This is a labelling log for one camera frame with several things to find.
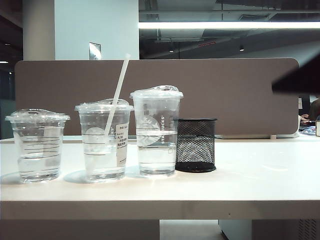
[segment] white column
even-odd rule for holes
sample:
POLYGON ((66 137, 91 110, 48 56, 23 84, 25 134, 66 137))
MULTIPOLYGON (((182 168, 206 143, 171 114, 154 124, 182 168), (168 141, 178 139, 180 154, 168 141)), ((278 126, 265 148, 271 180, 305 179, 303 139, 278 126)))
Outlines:
POLYGON ((23 0, 25 60, 139 59, 138 0, 23 0))
POLYGON ((23 0, 23 60, 55 59, 55 0, 23 0))

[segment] desk surface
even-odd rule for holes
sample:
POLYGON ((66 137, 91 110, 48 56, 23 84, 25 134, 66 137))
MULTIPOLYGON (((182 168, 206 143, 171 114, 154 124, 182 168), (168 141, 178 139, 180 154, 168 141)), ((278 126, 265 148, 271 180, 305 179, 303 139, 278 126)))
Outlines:
POLYGON ((320 137, 216 140, 217 170, 139 175, 128 145, 125 178, 86 183, 82 144, 65 140, 61 175, 19 184, 15 145, 1 142, 1 219, 320 218, 320 137))

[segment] plastic cup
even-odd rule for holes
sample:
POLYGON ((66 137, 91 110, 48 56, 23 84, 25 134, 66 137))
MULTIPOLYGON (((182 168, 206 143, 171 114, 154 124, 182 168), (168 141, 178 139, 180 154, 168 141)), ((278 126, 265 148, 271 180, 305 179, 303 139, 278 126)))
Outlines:
POLYGON ((43 109, 21 109, 6 116, 19 151, 21 182, 42 182, 59 176, 64 127, 69 119, 63 113, 43 109))
POLYGON ((136 90, 133 98, 140 174, 169 176, 175 172, 177 120, 183 93, 162 85, 136 90))
POLYGON ((100 183, 125 176, 130 111, 133 107, 123 99, 112 105, 113 99, 82 103, 79 112, 86 178, 100 183), (112 108, 115 108, 110 131, 105 128, 112 108))

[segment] plastic cup lid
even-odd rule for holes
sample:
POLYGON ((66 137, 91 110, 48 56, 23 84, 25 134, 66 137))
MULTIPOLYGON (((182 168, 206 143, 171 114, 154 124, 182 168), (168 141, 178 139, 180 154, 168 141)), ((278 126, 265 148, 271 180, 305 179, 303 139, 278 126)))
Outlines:
POLYGON ((68 115, 44 109, 20 109, 6 116, 5 120, 11 123, 34 123, 70 120, 68 115))
POLYGON ((110 112, 112 108, 116 111, 133 111, 134 107, 130 106, 126 100, 118 99, 117 104, 112 104, 113 98, 95 101, 95 102, 84 102, 78 106, 75 106, 74 110, 81 113, 88 112, 110 112))
POLYGON ((179 91, 175 86, 161 85, 154 86, 148 89, 136 90, 130 93, 130 98, 180 98, 182 99, 184 94, 179 91))

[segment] brown desk divider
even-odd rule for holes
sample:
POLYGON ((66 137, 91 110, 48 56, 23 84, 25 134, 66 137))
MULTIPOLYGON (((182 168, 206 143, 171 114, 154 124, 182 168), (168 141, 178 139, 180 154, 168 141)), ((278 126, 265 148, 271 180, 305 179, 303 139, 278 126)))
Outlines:
MULTIPOLYGON (((75 105, 112 98, 122 60, 20 61, 15 66, 16 107, 71 117, 65 135, 80 135, 75 105)), ((298 98, 273 94, 272 82, 298 67, 292 58, 131 60, 120 98, 131 105, 137 89, 173 85, 184 94, 181 118, 217 118, 216 134, 292 134, 298 98)), ((129 134, 134 135, 131 113, 129 134)))

